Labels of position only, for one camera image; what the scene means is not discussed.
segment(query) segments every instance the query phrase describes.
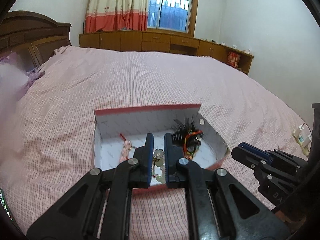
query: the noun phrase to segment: window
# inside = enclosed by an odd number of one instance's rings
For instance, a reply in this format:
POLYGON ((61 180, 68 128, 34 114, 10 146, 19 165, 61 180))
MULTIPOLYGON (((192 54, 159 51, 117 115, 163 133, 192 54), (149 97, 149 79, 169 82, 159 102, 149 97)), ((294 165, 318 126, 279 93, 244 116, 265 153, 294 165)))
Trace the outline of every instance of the window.
POLYGON ((192 0, 150 0, 148 28, 188 33, 191 5, 192 0))

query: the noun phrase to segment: jewelry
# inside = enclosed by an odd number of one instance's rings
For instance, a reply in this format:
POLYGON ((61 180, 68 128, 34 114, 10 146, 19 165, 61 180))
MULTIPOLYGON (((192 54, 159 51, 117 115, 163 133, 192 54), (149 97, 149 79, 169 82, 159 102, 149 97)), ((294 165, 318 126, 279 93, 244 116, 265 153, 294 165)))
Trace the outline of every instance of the jewelry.
POLYGON ((161 175, 158 175, 153 171, 152 176, 156 178, 156 180, 159 181, 161 184, 165 184, 165 166, 162 165, 160 167, 160 170, 161 170, 161 175))
POLYGON ((163 149, 155 149, 153 152, 153 164, 152 164, 152 171, 155 172, 155 166, 161 167, 163 165, 163 156, 164 151, 163 149))
POLYGON ((128 159, 128 155, 131 148, 135 148, 134 146, 132 146, 131 141, 126 140, 122 133, 120 133, 120 137, 123 139, 124 143, 123 148, 121 150, 121 157, 119 163, 126 161, 128 159))
POLYGON ((191 123, 189 123, 189 118, 185 118, 184 124, 177 119, 174 121, 178 125, 174 128, 174 133, 171 135, 172 144, 182 147, 185 158, 192 160, 201 145, 203 131, 195 127, 193 118, 191 119, 191 123))

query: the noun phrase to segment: floral curtain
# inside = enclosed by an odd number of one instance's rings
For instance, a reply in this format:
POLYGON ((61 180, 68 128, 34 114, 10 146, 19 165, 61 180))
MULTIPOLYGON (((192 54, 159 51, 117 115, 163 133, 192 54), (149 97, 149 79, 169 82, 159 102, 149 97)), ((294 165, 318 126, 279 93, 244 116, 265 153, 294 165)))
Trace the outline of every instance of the floral curtain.
POLYGON ((90 0, 85 32, 146 30, 149 0, 90 0))

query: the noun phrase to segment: metal screw cap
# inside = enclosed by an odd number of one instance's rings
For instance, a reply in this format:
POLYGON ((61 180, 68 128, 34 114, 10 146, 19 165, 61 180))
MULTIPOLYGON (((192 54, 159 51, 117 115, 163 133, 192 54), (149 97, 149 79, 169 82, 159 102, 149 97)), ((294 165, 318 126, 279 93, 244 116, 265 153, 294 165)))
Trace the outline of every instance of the metal screw cap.
POLYGON ((138 162, 139 162, 139 161, 138 161, 138 159, 136 159, 136 158, 131 158, 131 159, 128 160, 128 163, 129 163, 130 165, 136 165, 138 162))
POLYGON ((182 164, 182 165, 186 165, 186 164, 189 163, 189 160, 186 159, 186 158, 181 158, 181 159, 179 159, 179 163, 182 164))
POLYGON ((100 169, 99 168, 93 168, 90 171, 90 174, 93 176, 99 175, 100 174, 100 169))
POLYGON ((227 171, 225 169, 217 169, 217 174, 223 177, 223 176, 226 176, 227 171))

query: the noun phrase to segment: cable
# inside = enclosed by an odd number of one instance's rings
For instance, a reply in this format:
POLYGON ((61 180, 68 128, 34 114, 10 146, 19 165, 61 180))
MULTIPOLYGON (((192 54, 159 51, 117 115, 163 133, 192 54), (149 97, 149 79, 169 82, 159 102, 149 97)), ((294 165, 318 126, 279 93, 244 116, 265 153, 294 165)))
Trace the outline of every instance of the cable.
POLYGON ((304 122, 302 125, 306 125, 306 126, 308 126, 309 131, 310 131, 310 133, 311 133, 311 135, 312 135, 312 132, 311 132, 311 129, 310 129, 309 125, 307 125, 305 122, 304 122))

